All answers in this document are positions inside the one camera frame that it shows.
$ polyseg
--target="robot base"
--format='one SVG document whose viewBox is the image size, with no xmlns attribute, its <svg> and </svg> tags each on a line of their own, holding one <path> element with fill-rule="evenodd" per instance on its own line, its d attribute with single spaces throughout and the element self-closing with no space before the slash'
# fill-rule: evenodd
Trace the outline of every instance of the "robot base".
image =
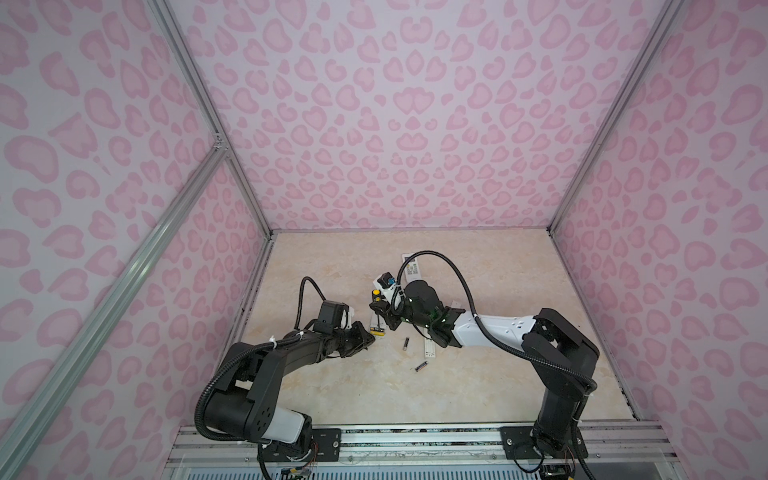
<svg viewBox="0 0 768 480">
<path fill-rule="evenodd" d="M 317 444 L 316 462 L 338 462 L 339 445 L 341 443 L 341 429 L 312 429 L 312 443 Z M 280 448 L 281 442 L 272 442 L 264 448 L 265 462 L 295 462 L 284 449 Z"/>
<path fill-rule="evenodd" d="M 507 460 L 514 458 L 517 460 L 539 460 L 541 458 L 541 454 L 533 449 L 533 444 L 531 443 L 531 427 L 501 427 L 499 431 L 502 433 L 502 446 L 504 447 Z M 580 443 L 576 445 L 576 448 L 581 451 L 584 458 L 587 458 L 589 456 L 587 445 L 581 437 L 581 432 L 577 432 L 577 434 Z M 568 440 L 568 446 L 571 447 L 574 456 L 576 456 L 576 451 L 573 445 L 571 445 L 570 439 Z M 555 458 L 565 458 L 565 453 L 565 450 L 563 450 Z"/>
</svg>

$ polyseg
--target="wire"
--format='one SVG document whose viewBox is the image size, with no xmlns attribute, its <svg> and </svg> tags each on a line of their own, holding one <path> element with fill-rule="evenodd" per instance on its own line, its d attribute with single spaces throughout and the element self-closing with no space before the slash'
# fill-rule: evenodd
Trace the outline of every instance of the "wire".
<svg viewBox="0 0 768 480">
<path fill-rule="evenodd" d="M 301 466 L 301 468 L 306 468 L 310 466 L 310 463 L 315 461 L 315 458 L 317 458 L 317 450 L 319 450 L 318 445 L 315 442 L 310 443 L 310 450 L 312 450 L 313 454 L 310 460 Z"/>
<path fill-rule="evenodd" d="M 517 356 L 521 359 L 528 360 L 529 362 L 534 363 L 536 365 L 540 365 L 545 368 L 554 370 L 556 372 L 564 373 L 566 375 L 574 377 L 576 380 L 581 382 L 582 385 L 586 388 L 586 392 L 584 393 L 585 396 L 588 396 L 590 393 L 592 393 L 594 390 L 597 389 L 598 384 L 592 378 L 584 375 L 583 373 L 575 372 L 574 370 L 558 365 L 557 363 L 553 363 L 548 360 L 539 358 L 537 356 L 533 356 L 530 353 L 522 352 L 520 350 L 514 349 L 509 345 L 507 345 L 506 343 L 501 342 L 493 335 L 491 335 L 488 329 L 485 328 L 485 325 L 483 325 L 483 322 L 480 320 L 480 315 L 477 314 L 477 310 L 475 309 L 475 301 L 472 298 L 472 292 L 469 291 L 469 285 L 467 285 L 466 280 L 464 280 L 464 276 L 458 270 L 458 267 L 451 261 L 451 259 L 449 259 L 448 257 L 446 257 L 440 252 L 435 252 L 434 250 L 422 250 L 408 257 L 406 261 L 403 263 L 403 265 L 400 267 L 399 272 L 397 273 L 397 283 L 395 284 L 396 286 L 395 286 L 395 292 L 394 292 L 395 296 L 400 290 L 400 286 L 399 286 L 400 280 L 402 279 L 402 274 L 405 271 L 406 266 L 408 265 L 408 263 L 413 261 L 413 259 L 415 259 L 416 257 L 420 257 L 421 255 L 434 255 L 435 257 L 440 257 L 453 269 L 453 272 L 458 277 L 458 281 L 462 284 L 462 287 L 464 288 L 464 293 L 467 296 L 467 301 L 469 302 L 469 311 L 472 312 L 472 316 L 475 317 L 475 321 L 477 322 L 478 327 L 480 328 L 480 331 L 482 332 L 482 334 L 491 343 L 496 345 L 498 348 L 504 350 L 505 352 L 511 353 L 512 355 Z"/>
<path fill-rule="evenodd" d="M 422 331 L 421 331 L 421 330 L 420 330 L 420 329 L 419 329 L 419 328 L 416 326 L 416 324 L 415 324 L 415 323 L 411 323 L 411 325 L 413 325 L 413 328 L 415 328 L 415 329 L 416 329 L 416 331 L 417 331 L 417 332 L 419 332 L 419 335 L 423 336 L 423 337 L 424 337 L 424 338 L 426 338 L 427 340 L 431 340 L 431 338 L 429 338 L 427 335 L 424 335 L 424 334 L 422 333 Z"/>
<path fill-rule="evenodd" d="M 571 464 L 568 464 L 568 454 L 571 454 Z M 568 476 L 571 478 L 576 477 L 576 457 L 573 453 L 573 450 L 571 450 L 570 446 L 565 447 L 565 466 L 568 469 Z"/>
<path fill-rule="evenodd" d="M 581 454 L 581 449 L 578 448 L 578 420 L 577 419 L 574 419 L 573 424 L 571 424 L 571 443 L 573 443 L 574 450 L 576 450 L 576 458 L 578 458 L 578 462 L 579 462 L 579 465 L 581 465 L 581 469 L 584 470 L 584 473 L 587 474 L 587 477 L 589 477 L 589 480 L 597 480 L 592 474 L 592 471 L 587 466 L 587 461 L 584 459 L 584 456 Z"/>
<path fill-rule="evenodd" d="M 315 280 L 312 280 L 311 277 L 305 276 L 301 279 L 301 285 L 299 286 L 299 309 L 296 311 L 296 323 L 293 324 L 293 329 L 298 330 L 299 329 L 299 321 L 301 320 L 301 305 L 304 303 L 304 284 L 309 280 L 309 282 L 312 284 L 312 286 L 315 287 L 315 290 L 317 290 L 317 294 L 320 295 L 320 298 L 323 299 L 323 302 L 326 301 L 326 296 L 323 295 L 323 292 L 320 291 L 320 287 L 317 286 L 317 283 L 315 283 Z"/>
<path fill-rule="evenodd" d="M 480 319 L 480 315 L 477 314 L 477 310 L 475 309 L 475 300 L 472 298 L 472 292 L 469 290 L 469 285 L 467 285 L 467 281 L 464 280 L 464 276 L 462 275 L 461 271 L 459 271 L 458 267 L 445 255 L 443 255 L 440 252 L 435 252 L 434 250 L 422 250 L 420 252 L 416 252 L 410 257 L 406 258 L 406 260 L 402 263 L 400 270 L 397 273 L 397 281 L 395 283 L 395 291 L 393 294 L 393 298 L 397 296 L 400 289 L 400 280 L 402 279 L 402 274 L 406 269 L 406 266 L 413 261 L 416 257 L 420 257 L 421 255 L 434 255 L 435 257 L 442 258 L 453 270 L 453 273 L 456 274 L 458 277 L 458 281 L 461 283 L 462 288 L 464 289 L 464 294 L 467 296 L 467 301 L 469 303 L 469 311 L 472 312 L 472 316 L 475 317 L 475 321 L 478 324 L 478 327 L 480 328 L 480 331 L 485 336 L 488 341 L 496 345 L 498 348 L 504 350 L 507 353 L 511 353 L 514 356 L 517 356 L 518 358 L 528 360 L 531 363 L 534 363 L 535 365 L 540 365 L 545 368 L 548 368 L 550 370 L 554 370 L 556 372 L 561 372 L 566 375 L 569 375 L 573 377 L 574 379 L 581 382 L 583 385 L 585 391 L 584 391 L 584 400 L 582 400 L 578 406 L 576 407 L 575 414 L 574 414 L 574 423 L 571 427 L 571 441 L 574 444 L 574 448 L 576 449 L 576 456 L 578 457 L 578 461 L 581 464 L 581 467 L 584 469 L 584 472 L 587 474 L 587 477 L 589 477 L 590 480 L 597 480 L 594 475 L 592 475 L 592 472 L 590 471 L 589 467 L 587 467 L 587 463 L 584 460 L 584 456 L 581 454 L 581 450 L 577 448 L 577 442 L 578 442 L 578 436 L 577 436 L 577 430 L 578 430 L 578 419 L 581 417 L 581 412 L 584 410 L 585 405 L 585 399 L 589 396 L 590 393 L 592 393 L 594 390 L 598 388 L 598 384 L 589 376 L 586 376 L 585 374 L 581 372 L 575 372 L 574 370 L 571 370 L 569 368 L 566 368 L 564 366 L 558 365 L 557 363 L 550 362 L 548 360 L 539 358 L 537 356 L 533 356 L 527 352 L 522 352 L 520 350 L 514 349 L 507 345 L 506 343 L 503 343 L 488 331 L 488 329 L 485 328 L 485 325 L 483 325 L 482 320 Z M 395 313 L 399 313 L 401 310 L 395 310 L 393 309 Z"/>
<path fill-rule="evenodd" d="M 541 468 L 541 466 L 544 464 L 544 454 L 543 453 L 541 454 L 541 458 L 538 460 L 538 465 L 536 465 L 536 467 L 533 468 L 532 470 L 527 470 L 525 468 L 522 468 L 520 466 L 520 464 L 518 463 L 517 451 L 518 451 L 518 448 L 520 448 L 522 446 L 525 446 L 525 445 L 530 445 L 531 447 L 533 447 L 534 451 L 536 450 L 536 444 L 533 442 L 533 440 L 531 440 L 530 442 L 517 443 L 517 444 L 515 444 L 514 447 L 512 447 L 512 461 L 515 462 L 515 465 L 517 465 L 518 468 L 521 469 L 523 472 L 525 472 L 525 473 L 536 473 Z"/>
<path fill-rule="evenodd" d="M 264 477 L 264 480 L 272 480 L 272 475 L 270 475 L 270 471 L 266 469 L 266 463 L 264 463 L 263 450 L 264 445 L 262 444 L 256 447 L 256 460 L 259 461 L 259 468 L 261 468 L 261 475 Z"/>
</svg>

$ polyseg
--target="beige marble surface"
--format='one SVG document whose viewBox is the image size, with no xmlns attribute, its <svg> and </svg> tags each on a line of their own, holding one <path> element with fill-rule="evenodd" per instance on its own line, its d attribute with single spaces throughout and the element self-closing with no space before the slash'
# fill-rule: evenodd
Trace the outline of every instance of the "beige marble surface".
<svg viewBox="0 0 768 480">
<path fill-rule="evenodd" d="M 299 282 L 311 276 L 328 300 L 349 304 L 369 325 L 371 282 L 397 274 L 402 253 L 437 250 L 467 280 L 478 313 L 524 316 L 558 310 L 598 344 L 568 276 L 544 230 L 450 230 L 372 233 L 281 233 L 266 269 L 243 341 L 261 343 L 293 327 Z M 422 277 L 443 303 L 467 307 L 458 280 L 437 257 L 420 257 Z M 302 325 L 316 317 L 320 300 L 307 284 Z M 410 344 L 406 352 L 402 344 Z M 319 424 L 532 421 L 544 386 L 533 367 L 499 349 L 441 349 L 420 372 L 424 341 L 413 327 L 377 337 L 367 351 L 327 359 L 283 379 L 278 404 Z M 631 419 L 614 373 L 601 355 L 598 390 L 582 418 Z"/>
</svg>

